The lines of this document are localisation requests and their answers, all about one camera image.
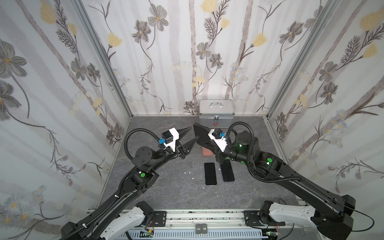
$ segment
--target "black mounting plate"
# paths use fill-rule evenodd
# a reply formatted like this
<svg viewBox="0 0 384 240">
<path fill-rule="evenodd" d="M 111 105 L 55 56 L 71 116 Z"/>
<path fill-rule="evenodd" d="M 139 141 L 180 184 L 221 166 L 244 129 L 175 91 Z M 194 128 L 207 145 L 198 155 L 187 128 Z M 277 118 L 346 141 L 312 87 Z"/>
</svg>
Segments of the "black mounting plate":
<svg viewBox="0 0 384 240">
<path fill-rule="evenodd" d="M 154 211 L 153 212 L 153 223 L 150 225 L 151 227 L 165 227 L 167 212 L 166 211 Z"/>
<path fill-rule="evenodd" d="M 245 219 L 245 225 L 248 227 L 265 227 L 262 225 L 259 220 L 257 213 L 259 211 L 244 211 L 244 219 Z M 285 222 L 278 222 L 279 226 L 285 226 Z M 276 222 L 271 222 L 269 224 L 270 226 L 276 226 Z"/>
</svg>

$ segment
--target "case handle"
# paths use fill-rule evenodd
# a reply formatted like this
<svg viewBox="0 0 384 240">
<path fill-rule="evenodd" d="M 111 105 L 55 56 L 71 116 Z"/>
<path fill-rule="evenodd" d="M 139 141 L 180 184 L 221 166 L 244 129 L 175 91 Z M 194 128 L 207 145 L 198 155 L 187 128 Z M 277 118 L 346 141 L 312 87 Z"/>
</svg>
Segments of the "case handle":
<svg viewBox="0 0 384 240">
<path fill-rule="evenodd" d="M 211 102 L 211 104 L 209 104 L 209 107 L 211 108 L 212 107 L 212 104 L 220 104 L 220 107 L 222 108 L 223 107 L 223 104 L 221 102 Z"/>
</svg>

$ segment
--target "phone screen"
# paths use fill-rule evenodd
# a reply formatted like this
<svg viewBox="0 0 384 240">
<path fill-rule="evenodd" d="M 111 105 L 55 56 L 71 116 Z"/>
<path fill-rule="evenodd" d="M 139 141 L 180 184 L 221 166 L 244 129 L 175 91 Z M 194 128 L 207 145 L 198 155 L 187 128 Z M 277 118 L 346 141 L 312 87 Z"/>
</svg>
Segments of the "phone screen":
<svg viewBox="0 0 384 240">
<path fill-rule="evenodd" d="M 205 184 L 217 185 L 215 163 L 213 162 L 204 163 L 204 171 L 205 171 Z"/>
<path fill-rule="evenodd" d="M 231 161 L 225 159 L 221 166 L 221 173 L 223 175 L 224 182 L 233 182 L 235 180 L 235 176 L 233 175 Z"/>
</svg>

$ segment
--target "wall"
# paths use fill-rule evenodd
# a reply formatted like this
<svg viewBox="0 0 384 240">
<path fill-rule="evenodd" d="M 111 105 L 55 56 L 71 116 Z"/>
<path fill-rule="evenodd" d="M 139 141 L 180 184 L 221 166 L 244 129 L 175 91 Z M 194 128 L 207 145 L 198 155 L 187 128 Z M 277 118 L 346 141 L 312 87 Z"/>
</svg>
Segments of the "wall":
<svg viewBox="0 0 384 240">
<path fill-rule="evenodd" d="M 1 236 L 58 239 L 95 207 L 128 118 L 69 1 L 1 1 L 0 22 Z"/>
<path fill-rule="evenodd" d="M 348 239 L 382 239 L 384 3 L 340 2 L 271 116 L 293 167 L 376 220 Z M 354 230 L 371 220 L 353 213 Z"/>
<path fill-rule="evenodd" d="M 264 114 L 326 1 L 83 0 L 134 114 Z"/>
</svg>

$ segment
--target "gray marble floor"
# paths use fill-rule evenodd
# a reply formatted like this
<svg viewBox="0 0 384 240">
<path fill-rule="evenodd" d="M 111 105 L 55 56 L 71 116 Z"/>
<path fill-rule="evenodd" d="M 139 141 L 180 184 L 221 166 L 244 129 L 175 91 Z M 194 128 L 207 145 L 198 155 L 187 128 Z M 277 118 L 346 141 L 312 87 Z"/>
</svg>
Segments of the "gray marble floor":
<svg viewBox="0 0 384 240">
<path fill-rule="evenodd" d="M 133 117 L 129 131 L 144 127 L 161 136 L 161 133 L 175 127 L 176 129 L 192 126 L 198 122 L 196 116 L 186 117 Z M 235 121 L 244 121 L 253 128 L 260 142 L 262 151 L 277 155 L 271 137 L 262 117 L 235 117 Z M 235 130 L 246 128 L 236 126 Z M 181 140 L 184 143 L 194 137 L 193 129 Z M 141 146 L 157 149 L 156 141 L 143 132 L 132 135 L 128 142 L 130 152 L 135 153 Z M 204 163 L 214 162 L 216 166 L 217 185 L 206 186 Z M 102 197 L 104 202 L 112 195 L 121 178 L 134 165 L 126 157 L 121 147 L 116 163 Z M 160 175 L 156 183 L 143 195 L 127 206 L 131 209 L 137 202 L 145 200 L 154 209 L 231 209 L 231 208 L 260 208 L 264 200 L 277 202 L 282 198 L 288 205 L 297 205 L 295 195 L 277 184 L 266 184 L 257 181 L 249 175 L 243 164 L 232 162 L 234 182 L 224 182 L 220 165 L 214 156 L 204 157 L 202 148 L 195 145 L 185 159 L 174 159 L 156 172 Z"/>
</svg>

